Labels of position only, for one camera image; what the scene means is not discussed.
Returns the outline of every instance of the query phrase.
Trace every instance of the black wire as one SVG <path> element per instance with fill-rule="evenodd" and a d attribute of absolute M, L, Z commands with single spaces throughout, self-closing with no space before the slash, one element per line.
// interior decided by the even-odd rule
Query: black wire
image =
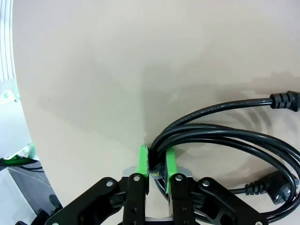
<path fill-rule="evenodd" d="M 34 168 L 28 168 L 28 167 L 24 167 L 24 166 L 18 166 L 21 169 L 27 170 L 27 171 L 31 171 L 31 172 L 37 172 L 37 173 L 44 173 L 44 171 L 37 171 L 39 169 L 42 169 L 42 167 L 34 167 Z"/>
<path fill-rule="evenodd" d="M 264 135 L 261 133 L 246 131 L 241 129 L 234 129 L 231 127 L 219 126 L 214 124 L 186 124 L 199 117 L 217 113 L 230 109 L 238 109 L 253 106 L 271 105 L 273 103 L 270 98 L 250 99 L 242 101 L 227 102 L 218 104 L 204 109 L 190 113 L 169 125 L 152 143 L 149 151 L 149 166 L 152 170 L 155 166 L 165 163 L 166 150 L 172 146 L 183 143 L 214 143 L 226 145 L 237 148 L 262 160 L 270 163 L 276 167 L 286 177 L 289 182 L 291 193 L 286 202 L 278 209 L 263 213 L 268 219 L 269 223 L 275 222 L 291 212 L 293 212 L 300 204 L 300 195 L 296 195 L 296 184 L 291 172 L 280 161 L 272 155 L 260 150 L 259 148 L 251 145 L 257 145 L 264 148 L 277 156 L 281 157 L 288 163 L 300 177 L 300 153 L 288 143 L 281 141 L 275 137 Z M 155 180 L 160 192 L 168 199 L 165 194 L 164 179 Z M 242 194 L 246 192 L 245 188 L 238 188 L 230 190 L 233 194 Z M 197 220 L 208 222 L 208 219 L 199 214 L 195 214 Z"/>

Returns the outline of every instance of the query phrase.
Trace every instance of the silver screw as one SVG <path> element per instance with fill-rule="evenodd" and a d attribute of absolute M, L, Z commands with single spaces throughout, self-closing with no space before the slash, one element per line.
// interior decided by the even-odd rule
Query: silver screw
<path fill-rule="evenodd" d="M 108 187 L 111 187 L 113 185 L 113 182 L 112 181 L 108 181 L 107 183 L 106 183 L 106 186 L 108 186 Z"/>
<path fill-rule="evenodd" d="M 208 180 L 204 180 L 202 184 L 203 186 L 208 187 L 210 185 L 210 182 Z"/>
<path fill-rule="evenodd" d="M 138 176 L 138 175 L 137 175 L 137 176 L 134 176 L 134 177 L 133 177 L 133 180 L 134 180 L 134 181 L 139 181 L 139 180 L 140 180 L 140 176 Z"/>
<path fill-rule="evenodd" d="M 183 179 L 183 177 L 182 177 L 181 175 L 176 175 L 175 179 L 176 179 L 177 181 L 181 181 L 181 180 Z"/>

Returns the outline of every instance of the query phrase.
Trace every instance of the white table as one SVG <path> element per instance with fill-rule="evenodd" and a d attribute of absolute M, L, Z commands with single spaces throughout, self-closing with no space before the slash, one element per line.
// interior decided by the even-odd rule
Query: white table
<path fill-rule="evenodd" d="M 33 142 L 63 205 L 105 176 L 120 179 L 172 121 L 216 103 L 300 90 L 300 3 L 15 0 L 17 82 Z M 269 107 L 201 121 L 255 130 L 300 149 L 300 114 Z M 195 178 L 228 188 L 273 169 L 211 144 L 178 148 Z M 259 211 L 267 195 L 241 196 Z M 297 213 L 277 225 L 298 224 Z M 147 216 L 168 215 L 150 182 Z M 122 214 L 105 224 L 117 224 Z"/>

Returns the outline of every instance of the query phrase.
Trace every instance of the beige surface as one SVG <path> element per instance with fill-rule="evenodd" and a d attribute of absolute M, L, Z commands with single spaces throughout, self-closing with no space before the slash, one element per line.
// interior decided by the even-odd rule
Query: beige surface
<path fill-rule="evenodd" d="M 104 176 L 119 179 L 136 165 L 139 145 L 186 113 L 299 91 L 299 9 L 296 0 L 15 0 L 22 105 L 63 205 Z M 291 111 L 261 107 L 201 121 L 264 132 L 300 148 L 300 114 Z M 178 149 L 179 165 L 228 188 L 272 170 L 230 148 Z M 260 211 L 274 207 L 266 195 L 244 199 Z M 147 216 L 167 212 L 151 181 Z M 296 214 L 277 224 L 297 224 Z M 118 214 L 105 224 L 120 220 Z"/>

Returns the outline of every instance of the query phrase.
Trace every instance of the green tape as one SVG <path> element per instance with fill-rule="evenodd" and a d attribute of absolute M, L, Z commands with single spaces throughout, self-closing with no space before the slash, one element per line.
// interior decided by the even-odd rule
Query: green tape
<path fill-rule="evenodd" d="M 175 148 L 170 147 L 165 155 L 166 165 L 167 165 L 167 174 L 168 174 L 168 181 L 167 181 L 167 188 L 165 192 L 169 194 L 170 191 L 170 178 L 178 173 L 177 165 L 176 165 L 176 155 L 175 155 Z"/>
<path fill-rule="evenodd" d="M 148 147 L 147 146 L 144 145 L 140 146 L 139 163 L 136 172 L 144 175 L 145 178 L 148 177 L 149 170 L 148 170 Z"/>

